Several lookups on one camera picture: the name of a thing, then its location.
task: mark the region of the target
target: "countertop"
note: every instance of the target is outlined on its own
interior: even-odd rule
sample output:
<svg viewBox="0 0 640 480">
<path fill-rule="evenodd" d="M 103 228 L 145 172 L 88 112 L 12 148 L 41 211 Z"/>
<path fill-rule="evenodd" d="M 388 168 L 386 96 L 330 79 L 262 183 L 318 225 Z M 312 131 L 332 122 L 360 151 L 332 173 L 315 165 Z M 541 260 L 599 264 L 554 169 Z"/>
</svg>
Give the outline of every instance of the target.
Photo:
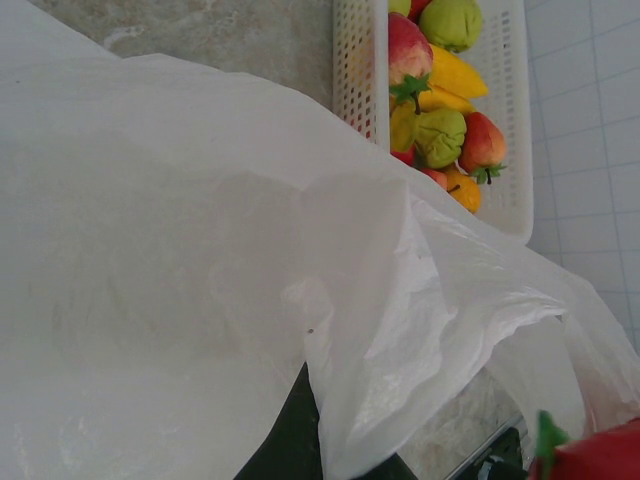
<svg viewBox="0 0 640 480">
<path fill-rule="evenodd" d="M 30 1 L 119 56 L 249 72 L 331 106 L 331 0 Z M 481 371 L 399 453 L 419 478 L 445 478 L 516 413 Z"/>
</svg>

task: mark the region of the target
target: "fruit stem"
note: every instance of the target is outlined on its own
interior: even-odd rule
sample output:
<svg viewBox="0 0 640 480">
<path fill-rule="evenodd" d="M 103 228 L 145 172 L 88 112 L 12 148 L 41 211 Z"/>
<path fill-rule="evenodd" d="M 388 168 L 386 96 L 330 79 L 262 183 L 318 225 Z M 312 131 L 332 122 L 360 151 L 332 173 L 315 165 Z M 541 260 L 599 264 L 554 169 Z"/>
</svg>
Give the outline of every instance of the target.
<svg viewBox="0 0 640 480">
<path fill-rule="evenodd" d="M 420 115 L 422 113 L 422 110 L 420 109 L 418 94 L 415 91 L 411 92 L 411 98 L 413 98 L 413 101 L 416 103 L 416 115 Z"/>
</svg>

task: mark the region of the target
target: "plastic bag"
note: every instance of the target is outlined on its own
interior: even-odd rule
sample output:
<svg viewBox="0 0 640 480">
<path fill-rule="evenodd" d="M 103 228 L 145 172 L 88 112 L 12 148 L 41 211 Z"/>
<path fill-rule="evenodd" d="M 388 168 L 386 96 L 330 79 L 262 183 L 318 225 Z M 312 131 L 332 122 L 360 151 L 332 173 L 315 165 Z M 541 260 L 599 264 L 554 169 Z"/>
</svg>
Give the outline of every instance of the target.
<svg viewBox="0 0 640 480">
<path fill-rule="evenodd" d="M 591 427 L 638 409 L 638 359 L 586 282 L 299 93 L 81 58 L 0 69 L 0 109 L 12 478 L 229 478 L 305 357 L 328 479 L 384 460 L 501 341 L 490 366 L 527 418 L 570 371 Z M 564 368 L 523 385 L 508 342 L 556 315 L 564 342 L 536 343 Z"/>
</svg>

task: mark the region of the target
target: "white plastic basket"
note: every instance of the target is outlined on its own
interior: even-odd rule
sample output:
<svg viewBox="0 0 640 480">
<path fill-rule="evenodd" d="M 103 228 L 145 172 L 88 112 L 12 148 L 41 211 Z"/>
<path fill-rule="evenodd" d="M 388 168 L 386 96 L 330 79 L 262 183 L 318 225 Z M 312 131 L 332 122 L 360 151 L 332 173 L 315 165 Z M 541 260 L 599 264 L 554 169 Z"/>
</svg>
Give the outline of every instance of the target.
<svg viewBox="0 0 640 480">
<path fill-rule="evenodd" d="M 485 25 L 461 56 L 489 86 L 474 101 L 502 130 L 508 168 L 482 186 L 477 216 L 526 244 L 533 228 L 531 121 L 522 0 L 478 0 Z M 334 0 L 333 111 L 389 150 L 389 72 L 386 0 Z"/>
</svg>

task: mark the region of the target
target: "white tile wall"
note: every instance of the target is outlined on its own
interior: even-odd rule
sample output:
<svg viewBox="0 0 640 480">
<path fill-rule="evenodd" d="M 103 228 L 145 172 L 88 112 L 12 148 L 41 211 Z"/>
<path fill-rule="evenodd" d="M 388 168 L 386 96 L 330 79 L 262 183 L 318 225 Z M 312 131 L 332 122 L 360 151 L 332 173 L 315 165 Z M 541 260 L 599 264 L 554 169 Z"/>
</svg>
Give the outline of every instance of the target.
<svg viewBox="0 0 640 480">
<path fill-rule="evenodd" d="M 524 0 L 535 224 L 640 347 L 640 0 Z"/>
</svg>

